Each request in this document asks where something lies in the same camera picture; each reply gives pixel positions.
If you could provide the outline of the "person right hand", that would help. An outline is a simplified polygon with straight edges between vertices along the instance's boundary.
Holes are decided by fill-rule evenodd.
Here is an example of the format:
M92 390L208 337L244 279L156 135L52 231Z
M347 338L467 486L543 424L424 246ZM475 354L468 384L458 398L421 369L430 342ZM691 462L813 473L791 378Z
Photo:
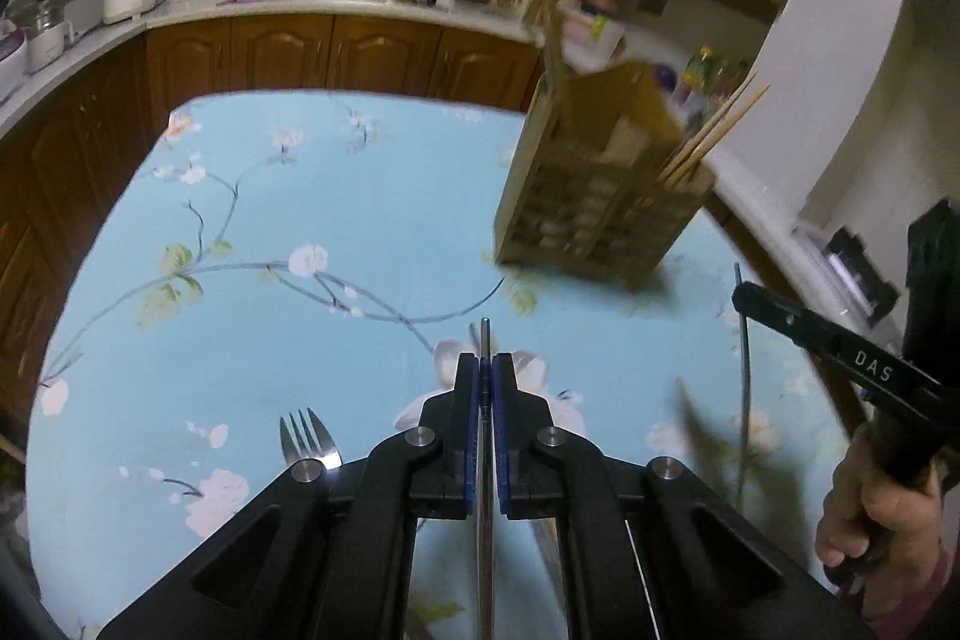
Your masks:
M868 555L874 566L864 575L862 612L885 614L931 581L940 557L940 526L939 461L926 468L923 484L901 486L878 468L871 427L861 425L823 500L815 533L820 562L839 567Z

